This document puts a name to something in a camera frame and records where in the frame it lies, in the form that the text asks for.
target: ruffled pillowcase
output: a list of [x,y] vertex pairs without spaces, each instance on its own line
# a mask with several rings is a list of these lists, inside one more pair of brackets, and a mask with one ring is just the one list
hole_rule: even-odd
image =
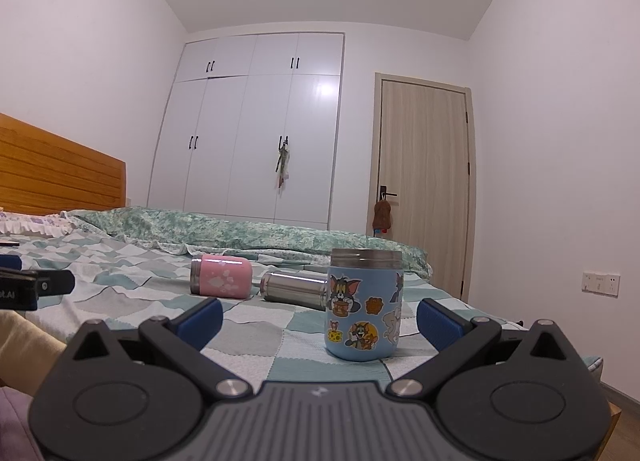
[[58,216],[30,216],[0,212],[0,235],[44,235],[45,237],[62,237],[74,229],[68,219]]

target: wall outlet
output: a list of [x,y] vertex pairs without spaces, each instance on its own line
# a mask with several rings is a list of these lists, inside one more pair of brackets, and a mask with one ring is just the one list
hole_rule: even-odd
[[582,290],[617,297],[620,290],[620,276],[616,273],[585,271],[582,274]]

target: door handle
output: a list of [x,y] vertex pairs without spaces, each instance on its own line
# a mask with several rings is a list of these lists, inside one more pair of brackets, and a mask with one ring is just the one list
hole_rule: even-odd
[[380,196],[378,197],[378,201],[386,199],[386,196],[398,196],[398,194],[391,194],[386,191],[386,185],[380,185]]

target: screw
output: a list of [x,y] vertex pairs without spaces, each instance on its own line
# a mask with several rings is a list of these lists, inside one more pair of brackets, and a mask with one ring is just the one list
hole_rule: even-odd
[[249,390],[249,384],[237,378],[227,378],[226,380],[218,382],[216,390],[227,397],[242,396]]
[[423,387],[418,380],[403,378],[402,380],[394,381],[389,388],[396,396],[410,397],[420,394]]

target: wardrobe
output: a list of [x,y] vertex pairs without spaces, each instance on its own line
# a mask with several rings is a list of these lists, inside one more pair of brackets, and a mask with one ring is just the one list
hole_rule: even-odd
[[[326,229],[343,34],[238,35],[185,46],[148,206]],[[284,182],[276,164],[288,141]]]

